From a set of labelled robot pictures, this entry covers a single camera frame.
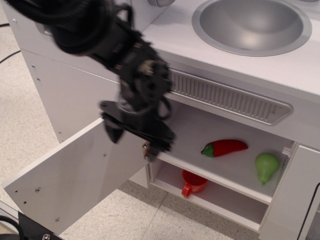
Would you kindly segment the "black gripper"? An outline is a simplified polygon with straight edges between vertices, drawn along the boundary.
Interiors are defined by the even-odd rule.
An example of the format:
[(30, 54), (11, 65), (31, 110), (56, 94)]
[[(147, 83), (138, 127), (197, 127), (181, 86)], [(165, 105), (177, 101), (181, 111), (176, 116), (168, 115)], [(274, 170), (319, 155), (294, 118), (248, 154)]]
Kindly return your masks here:
[(156, 152), (170, 151), (175, 139), (174, 132), (147, 107), (138, 112), (127, 111), (119, 102), (100, 102), (101, 117), (110, 140), (116, 144), (124, 131), (148, 141)]

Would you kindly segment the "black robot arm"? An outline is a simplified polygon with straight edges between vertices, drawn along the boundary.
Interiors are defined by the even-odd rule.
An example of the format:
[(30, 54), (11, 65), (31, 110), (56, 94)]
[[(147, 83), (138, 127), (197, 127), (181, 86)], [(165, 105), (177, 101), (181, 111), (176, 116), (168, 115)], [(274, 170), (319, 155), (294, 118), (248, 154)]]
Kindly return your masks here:
[(124, 131), (169, 151), (175, 134), (159, 115), (172, 81), (167, 63), (133, 27), (133, 10), (112, 0), (11, 0), (25, 17), (49, 28), (65, 53), (87, 56), (119, 77), (118, 100), (102, 101), (105, 130), (116, 143)]

